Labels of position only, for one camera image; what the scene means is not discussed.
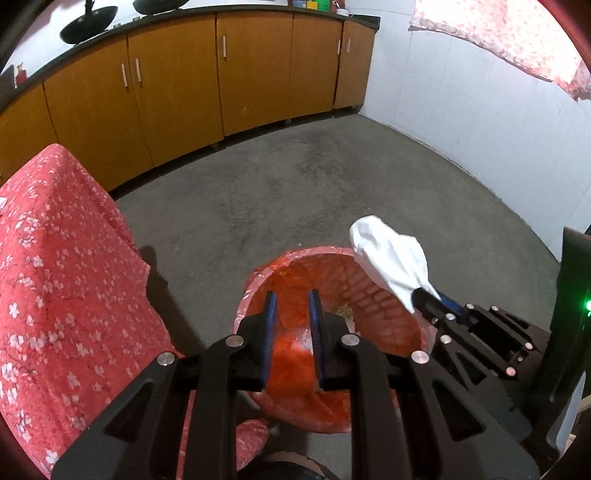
metal bolt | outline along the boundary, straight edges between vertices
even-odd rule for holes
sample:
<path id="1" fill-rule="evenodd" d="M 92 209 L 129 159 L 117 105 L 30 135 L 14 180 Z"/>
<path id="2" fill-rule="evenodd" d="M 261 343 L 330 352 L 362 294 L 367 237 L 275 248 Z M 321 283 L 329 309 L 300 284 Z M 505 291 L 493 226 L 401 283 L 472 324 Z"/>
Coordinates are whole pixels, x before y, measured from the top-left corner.
<path id="1" fill-rule="evenodd" d="M 168 365 L 172 365 L 174 363 L 174 353 L 172 352 L 162 352 L 160 355 L 158 355 L 158 363 L 160 365 L 162 365 L 163 367 L 167 367 Z"/>
<path id="2" fill-rule="evenodd" d="M 422 350 L 415 350 L 413 353 L 410 354 L 410 358 L 413 359 L 413 362 L 416 364 L 426 364 L 429 361 L 429 354 L 427 352 L 423 352 Z"/>
<path id="3" fill-rule="evenodd" d="M 352 333 L 348 333 L 347 335 L 343 335 L 340 338 L 340 341 L 346 346 L 355 346 L 359 344 L 359 337 Z"/>
<path id="4" fill-rule="evenodd" d="M 242 346 L 244 345 L 244 338 L 242 338 L 240 335 L 230 335 L 228 338 L 226 338 L 226 345 L 232 348 Z"/>

orange cabinet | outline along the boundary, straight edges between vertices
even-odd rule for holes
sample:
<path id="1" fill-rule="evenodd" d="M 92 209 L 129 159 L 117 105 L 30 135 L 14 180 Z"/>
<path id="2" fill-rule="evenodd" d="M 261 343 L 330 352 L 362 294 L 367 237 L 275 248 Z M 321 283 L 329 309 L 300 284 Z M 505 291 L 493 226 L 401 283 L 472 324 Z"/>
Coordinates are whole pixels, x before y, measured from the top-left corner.
<path id="1" fill-rule="evenodd" d="M 139 117 L 154 165 L 223 138 L 215 15 L 130 34 L 128 51 Z"/>
<path id="2" fill-rule="evenodd" d="M 45 81 L 57 138 L 107 191 L 154 166 L 130 74 L 127 39 L 120 38 Z"/>
<path id="3" fill-rule="evenodd" d="M 332 109 L 342 30 L 339 20 L 294 16 L 290 118 Z"/>
<path id="4" fill-rule="evenodd" d="M 37 85 L 0 113 L 0 184 L 56 142 L 43 85 Z"/>
<path id="5" fill-rule="evenodd" d="M 217 65 L 225 135 L 289 118 L 293 14 L 217 15 Z"/>
<path id="6" fill-rule="evenodd" d="M 373 28 L 345 21 L 335 108 L 363 105 L 374 36 Z"/>

concrete floor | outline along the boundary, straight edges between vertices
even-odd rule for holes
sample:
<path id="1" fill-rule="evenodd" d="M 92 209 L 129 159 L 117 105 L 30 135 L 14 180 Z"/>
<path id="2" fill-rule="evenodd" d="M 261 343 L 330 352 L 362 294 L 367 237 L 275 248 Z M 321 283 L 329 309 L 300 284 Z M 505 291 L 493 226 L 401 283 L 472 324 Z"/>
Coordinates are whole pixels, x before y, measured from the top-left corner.
<path id="1" fill-rule="evenodd" d="M 299 246 L 347 246 L 351 223 L 370 214 L 417 237 L 431 282 L 450 297 L 549 325 L 557 261 L 489 190 L 428 148 L 361 115 L 228 143 L 117 201 L 155 267 L 149 298 L 182 351 L 228 334 L 257 265 Z M 256 416 L 246 404 L 239 414 Z M 350 478 L 349 435 L 280 429 L 269 450 Z"/>

countertop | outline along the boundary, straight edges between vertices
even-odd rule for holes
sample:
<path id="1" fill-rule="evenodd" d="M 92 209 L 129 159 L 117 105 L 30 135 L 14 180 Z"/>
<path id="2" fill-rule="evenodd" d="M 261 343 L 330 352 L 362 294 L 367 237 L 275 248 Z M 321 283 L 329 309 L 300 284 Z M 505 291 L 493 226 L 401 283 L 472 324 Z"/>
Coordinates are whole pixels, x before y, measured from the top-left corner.
<path id="1" fill-rule="evenodd" d="M 328 18 L 335 18 L 337 20 L 349 20 L 361 25 L 365 25 L 369 28 L 374 28 L 376 30 L 379 29 L 379 22 L 380 17 L 373 17 L 370 15 L 354 15 L 352 17 L 344 17 L 343 15 L 331 14 L 328 12 L 321 12 L 318 10 L 312 10 L 307 8 L 298 8 L 298 7 L 285 7 L 282 5 L 212 5 L 209 7 L 198 7 L 198 8 L 187 8 L 187 9 L 177 9 L 170 12 L 165 12 L 158 15 L 147 15 L 145 17 L 140 18 L 134 22 L 128 22 L 126 24 L 121 25 L 120 27 L 110 28 L 109 30 L 105 30 L 103 33 L 98 34 L 95 37 L 92 37 L 90 40 L 86 40 L 85 42 L 79 43 L 78 45 L 73 46 L 70 50 L 67 50 L 63 54 L 59 55 L 55 59 L 51 60 L 50 62 L 46 63 L 43 67 L 37 70 L 34 74 L 32 74 L 18 89 L 14 90 L 14 93 L 8 93 L 4 95 L 0 102 L 0 113 L 5 110 L 14 100 L 16 100 L 20 95 L 25 93 L 30 88 L 38 85 L 46 78 L 50 77 L 54 70 L 57 70 L 62 64 L 67 62 L 68 60 L 76 57 L 81 52 L 94 47 L 101 42 L 115 37 L 117 35 L 124 35 L 129 33 L 133 30 L 137 30 L 143 28 L 147 25 L 158 24 L 160 22 L 165 22 L 167 20 L 175 19 L 175 18 L 184 18 L 184 17 L 194 17 L 197 15 L 206 15 L 212 13 L 219 13 L 219 12 L 232 12 L 232 11 L 249 11 L 249 10 L 256 10 L 256 11 L 271 11 L 271 12 L 290 12 L 290 13 L 297 13 L 297 14 L 304 14 L 304 15 L 314 15 L 317 17 L 328 17 Z"/>

white tissue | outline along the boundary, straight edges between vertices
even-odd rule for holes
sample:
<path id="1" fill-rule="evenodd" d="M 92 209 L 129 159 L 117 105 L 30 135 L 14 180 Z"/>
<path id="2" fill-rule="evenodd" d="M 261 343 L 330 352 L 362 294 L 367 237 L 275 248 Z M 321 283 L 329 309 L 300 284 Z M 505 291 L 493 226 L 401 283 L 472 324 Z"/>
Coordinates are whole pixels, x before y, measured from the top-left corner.
<path id="1" fill-rule="evenodd" d="M 419 287 L 437 297 L 429 283 L 425 253 L 413 236 L 399 235 L 380 218 L 360 218 L 349 229 L 355 261 L 377 285 L 398 297 L 414 313 L 411 295 Z"/>

